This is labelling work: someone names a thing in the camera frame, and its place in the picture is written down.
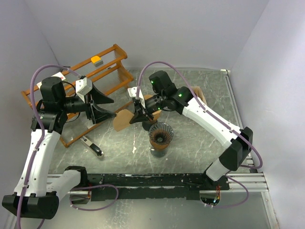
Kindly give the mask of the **aluminium frame rail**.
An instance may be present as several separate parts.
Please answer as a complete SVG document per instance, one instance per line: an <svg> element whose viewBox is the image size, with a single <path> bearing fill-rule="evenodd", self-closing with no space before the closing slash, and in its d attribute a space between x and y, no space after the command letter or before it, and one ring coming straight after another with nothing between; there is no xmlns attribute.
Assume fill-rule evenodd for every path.
<svg viewBox="0 0 305 229"><path fill-rule="evenodd" d="M47 185L59 178L61 174L48 174ZM231 179L244 185L249 192L269 192L269 187L264 173L229 173ZM244 188L235 181L229 179L229 191L244 192Z"/></svg>

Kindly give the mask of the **orange coffee filter box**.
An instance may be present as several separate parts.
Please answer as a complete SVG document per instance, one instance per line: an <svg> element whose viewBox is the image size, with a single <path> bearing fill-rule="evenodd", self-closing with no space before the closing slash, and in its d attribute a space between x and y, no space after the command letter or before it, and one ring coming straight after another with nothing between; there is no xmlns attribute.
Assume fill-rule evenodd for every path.
<svg viewBox="0 0 305 229"><path fill-rule="evenodd" d="M199 86L192 86L191 88L194 91L194 93L196 94L196 96L199 97L205 105L207 105L205 96L204 96L201 88Z"/></svg>

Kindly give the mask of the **orange wooden rack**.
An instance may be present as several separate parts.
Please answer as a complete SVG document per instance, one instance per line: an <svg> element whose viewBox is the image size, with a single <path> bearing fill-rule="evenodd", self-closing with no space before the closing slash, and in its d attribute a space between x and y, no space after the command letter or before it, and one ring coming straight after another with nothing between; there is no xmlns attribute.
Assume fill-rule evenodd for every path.
<svg viewBox="0 0 305 229"><path fill-rule="evenodd" d="M113 93L118 90L127 89L129 83L134 80L133 76L122 64L122 60L125 60L128 57L127 53L119 45L114 44L96 55L102 58L103 65L95 67L91 62L91 58L88 58L75 66L72 66L71 69L81 75L87 76L94 84L97 83L98 89L105 95L113 95ZM30 90L21 91L21 95L31 107ZM102 123L89 126L88 129L83 131L80 135L69 137L69 141L65 141L65 137L61 136L60 141L68 148L72 143L76 142L76 140L79 140L82 136L88 134L100 124Z"/></svg>

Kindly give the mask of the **white flat box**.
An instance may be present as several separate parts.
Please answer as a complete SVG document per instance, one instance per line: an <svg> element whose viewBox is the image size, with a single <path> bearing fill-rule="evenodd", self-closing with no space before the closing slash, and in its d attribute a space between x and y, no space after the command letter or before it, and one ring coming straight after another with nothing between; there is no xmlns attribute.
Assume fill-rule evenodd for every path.
<svg viewBox="0 0 305 229"><path fill-rule="evenodd" d="M52 76L46 77L41 82L37 83L37 87L41 91L54 91L54 90L60 90L63 88L63 82L66 80L65 76L58 72Z"/></svg>

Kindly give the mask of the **dark glass carafe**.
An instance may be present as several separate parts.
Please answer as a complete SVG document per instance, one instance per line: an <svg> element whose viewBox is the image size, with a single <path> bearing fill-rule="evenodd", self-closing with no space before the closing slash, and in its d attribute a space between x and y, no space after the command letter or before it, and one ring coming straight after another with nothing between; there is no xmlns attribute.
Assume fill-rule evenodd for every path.
<svg viewBox="0 0 305 229"><path fill-rule="evenodd" d="M154 125L157 122L158 122L157 120L155 120L155 121L145 121L145 122L142 122L142 127L145 131L149 131L151 126Z"/></svg>

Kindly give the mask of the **clear glass ribbed dripper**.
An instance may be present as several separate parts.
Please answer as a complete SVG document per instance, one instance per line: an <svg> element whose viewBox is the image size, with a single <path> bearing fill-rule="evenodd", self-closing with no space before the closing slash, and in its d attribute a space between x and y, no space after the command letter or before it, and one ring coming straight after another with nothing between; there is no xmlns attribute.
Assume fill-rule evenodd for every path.
<svg viewBox="0 0 305 229"><path fill-rule="evenodd" d="M174 131L167 123L157 122L149 130L149 138L158 145L169 144L174 137Z"/></svg>

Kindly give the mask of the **brown paper coffee filter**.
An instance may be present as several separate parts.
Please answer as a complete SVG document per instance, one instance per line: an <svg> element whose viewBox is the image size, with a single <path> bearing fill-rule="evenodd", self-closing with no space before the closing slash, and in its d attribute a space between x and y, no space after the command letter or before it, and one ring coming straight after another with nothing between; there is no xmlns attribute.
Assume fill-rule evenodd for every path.
<svg viewBox="0 0 305 229"><path fill-rule="evenodd" d="M144 95L144 101L147 103L149 100L151 100L153 98L153 95L151 94L147 94L147 95Z"/></svg>

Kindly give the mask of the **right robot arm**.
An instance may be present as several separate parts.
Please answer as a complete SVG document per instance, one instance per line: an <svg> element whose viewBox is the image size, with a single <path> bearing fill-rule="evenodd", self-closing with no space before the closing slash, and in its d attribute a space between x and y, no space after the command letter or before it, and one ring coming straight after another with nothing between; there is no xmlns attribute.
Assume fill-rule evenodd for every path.
<svg viewBox="0 0 305 229"><path fill-rule="evenodd" d="M212 134L224 147L224 152L206 169L202 184L214 189L219 179L230 171L236 171L251 151L253 132L250 128L230 123L209 108L190 88L177 88L165 71L157 71L149 77L154 95L144 99L140 89L128 88L135 107L130 124L151 121L153 113L168 108L176 111Z"/></svg>

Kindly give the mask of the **silver black coffee scoop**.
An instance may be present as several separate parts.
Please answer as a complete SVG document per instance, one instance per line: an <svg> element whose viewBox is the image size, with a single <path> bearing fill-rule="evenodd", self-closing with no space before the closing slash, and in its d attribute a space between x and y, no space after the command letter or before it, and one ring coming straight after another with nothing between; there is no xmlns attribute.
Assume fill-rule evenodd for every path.
<svg viewBox="0 0 305 229"><path fill-rule="evenodd" d="M82 136L80 140L93 152L93 154L98 158L104 157L104 152L90 139L88 139L86 136Z"/></svg>

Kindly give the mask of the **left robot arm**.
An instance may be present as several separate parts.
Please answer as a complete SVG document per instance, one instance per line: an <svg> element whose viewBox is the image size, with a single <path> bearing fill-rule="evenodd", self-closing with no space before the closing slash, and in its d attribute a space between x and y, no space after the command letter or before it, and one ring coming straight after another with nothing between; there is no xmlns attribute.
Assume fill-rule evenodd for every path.
<svg viewBox="0 0 305 229"><path fill-rule="evenodd" d="M85 94L67 97L59 77L48 77L41 82L42 99L35 104L26 164L13 194L5 195L2 200L2 206L15 216L52 219L67 192L88 187L87 171L81 166L67 167L58 181L47 184L52 155L68 114L85 112L93 124L116 116L99 107L114 100L100 92L88 78L82 76L76 81L76 88L86 89Z"/></svg>

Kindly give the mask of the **orange grey small box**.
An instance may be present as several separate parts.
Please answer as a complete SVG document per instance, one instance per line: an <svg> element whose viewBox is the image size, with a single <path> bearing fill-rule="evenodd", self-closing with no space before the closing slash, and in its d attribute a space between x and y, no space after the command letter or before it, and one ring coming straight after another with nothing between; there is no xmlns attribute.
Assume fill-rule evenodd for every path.
<svg viewBox="0 0 305 229"><path fill-rule="evenodd" d="M99 66L103 65L103 60L98 55L91 57L91 62L95 67L99 67Z"/></svg>

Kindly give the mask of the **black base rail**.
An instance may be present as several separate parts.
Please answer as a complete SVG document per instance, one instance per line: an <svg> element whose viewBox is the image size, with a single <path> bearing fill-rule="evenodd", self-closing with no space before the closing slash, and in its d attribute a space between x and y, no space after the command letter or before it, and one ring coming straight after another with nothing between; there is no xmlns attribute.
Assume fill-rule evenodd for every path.
<svg viewBox="0 0 305 229"><path fill-rule="evenodd" d="M87 182L72 188L89 187L92 201L110 199L184 198L199 200L201 193L216 193L216 188L229 190L228 179L222 176L210 181L204 173L169 174L88 174Z"/></svg>

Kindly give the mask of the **grey glass carafe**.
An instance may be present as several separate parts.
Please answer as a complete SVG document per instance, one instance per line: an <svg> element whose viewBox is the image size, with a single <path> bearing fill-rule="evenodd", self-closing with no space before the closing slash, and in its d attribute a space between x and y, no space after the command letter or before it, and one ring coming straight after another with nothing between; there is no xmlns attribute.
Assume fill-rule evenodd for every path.
<svg viewBox="0 0 305 229"><path fill-rule="evenodd" d="M152 156L156 157L156 158L161 158L164 157L167 154L167 148L165 149L157 149L154 147L150 148L150 153Z"/></svg>

